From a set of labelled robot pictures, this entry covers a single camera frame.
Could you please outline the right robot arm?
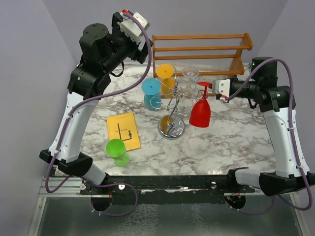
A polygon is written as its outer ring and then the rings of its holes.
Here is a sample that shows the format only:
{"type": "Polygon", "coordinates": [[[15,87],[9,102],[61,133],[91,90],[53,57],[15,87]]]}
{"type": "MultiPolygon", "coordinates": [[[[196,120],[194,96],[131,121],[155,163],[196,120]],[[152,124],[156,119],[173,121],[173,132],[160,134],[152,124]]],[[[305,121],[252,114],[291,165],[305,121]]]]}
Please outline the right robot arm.
{"type": "Polygon", "coordinates": [[[259,106],[275,153],[275,171],[258,173],[249,168],[229,171],[233,176],[226,180],[227,189],[238,192],[244,185],[251,185],[266,196],[275,196],[313,186],[315,175],[310,172],[299,142],[294,96],[289,86],[277,85],[277,60],[253,58],[249,78],[244,82],[233,77],[228,96],[246,98],[259,106]]]}

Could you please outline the yellow plastic wine glass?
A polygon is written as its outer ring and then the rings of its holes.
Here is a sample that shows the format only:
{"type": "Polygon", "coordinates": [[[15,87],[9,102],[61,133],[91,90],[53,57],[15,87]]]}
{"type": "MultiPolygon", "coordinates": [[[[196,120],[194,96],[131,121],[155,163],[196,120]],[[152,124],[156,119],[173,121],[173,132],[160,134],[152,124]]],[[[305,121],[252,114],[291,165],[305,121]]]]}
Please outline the yellow plastic wine glass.
{"type": "Polygon", "coordinates": [[[161,81],[161,94],[165,98],[171,98],[175,86],[175,79],[172,77],[175,72],[171,64],[162,64],[157,68],[157,76],[161,81]]]}

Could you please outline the green plastic wine glass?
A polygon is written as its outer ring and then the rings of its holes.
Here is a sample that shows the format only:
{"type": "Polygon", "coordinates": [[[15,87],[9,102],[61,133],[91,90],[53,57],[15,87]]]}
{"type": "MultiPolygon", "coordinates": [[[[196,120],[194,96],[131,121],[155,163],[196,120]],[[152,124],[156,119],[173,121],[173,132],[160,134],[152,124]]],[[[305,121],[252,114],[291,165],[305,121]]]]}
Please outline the green plastic wine glass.
{"type": "Polygon", "coordinates": [[[107,154],[119,167],[124,167],[129,163],[129,155],[126,152],[125,144],[120,139],[112,139],[106,144],[107,154]]]}

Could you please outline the blue plastic wine glass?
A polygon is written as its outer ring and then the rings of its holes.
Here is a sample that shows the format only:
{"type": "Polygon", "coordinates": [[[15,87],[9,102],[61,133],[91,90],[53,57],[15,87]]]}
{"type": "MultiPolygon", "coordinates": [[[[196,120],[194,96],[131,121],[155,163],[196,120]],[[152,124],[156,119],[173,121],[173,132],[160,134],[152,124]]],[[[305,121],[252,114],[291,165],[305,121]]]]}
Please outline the blue plastic wine glass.
{"type": "Polygon", "coordinates": [[[142,83],[144,92],[144,106],[149,111],[157,111],[162,108],[160,82],[155,78],[147,78],[142,83]]]}

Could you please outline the red plastic wine glass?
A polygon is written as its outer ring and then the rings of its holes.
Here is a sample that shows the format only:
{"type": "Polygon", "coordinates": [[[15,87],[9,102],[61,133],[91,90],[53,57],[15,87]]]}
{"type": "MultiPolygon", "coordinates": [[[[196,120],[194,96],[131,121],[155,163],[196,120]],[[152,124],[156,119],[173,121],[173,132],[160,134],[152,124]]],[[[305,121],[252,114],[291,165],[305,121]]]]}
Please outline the red plastic wine glass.
{"type": "Polygon", "coordinates": [[[195,127],[206,128],[210,125],[211,118],[211,108],[207,101],[207,88],[212,88],[212,84],[209,82],[198,82],[197,84],[204,87],[204,92],[201,100],[197,101],[191,111],[189,123],[195,127]]]}

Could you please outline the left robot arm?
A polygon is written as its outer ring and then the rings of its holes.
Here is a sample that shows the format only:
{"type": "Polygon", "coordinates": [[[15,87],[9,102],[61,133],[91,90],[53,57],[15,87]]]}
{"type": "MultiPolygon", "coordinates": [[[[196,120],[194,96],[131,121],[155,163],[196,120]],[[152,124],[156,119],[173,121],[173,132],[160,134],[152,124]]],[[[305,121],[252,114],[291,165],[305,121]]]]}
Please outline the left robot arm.
{"type": "Polygon", "coordinates": [[[51,146],[39,157],[60,171],[92,182],[92,189],[103,194],[108,190],[107,174],[93,163],[93,159],[80,152],[80,144],[88,121],[101,98],[118,95],[135,86],[104,94],[114,76],[113,71],[130,58],[151,66],[152,41],[146,31],[150,26],[140,13],[128,10],[115,12],[112,30],[104,24],[94,23],[83,30],[79,40],[82,50],[79,65],[72,71],[67,86],[65,112],[51,146]]]}

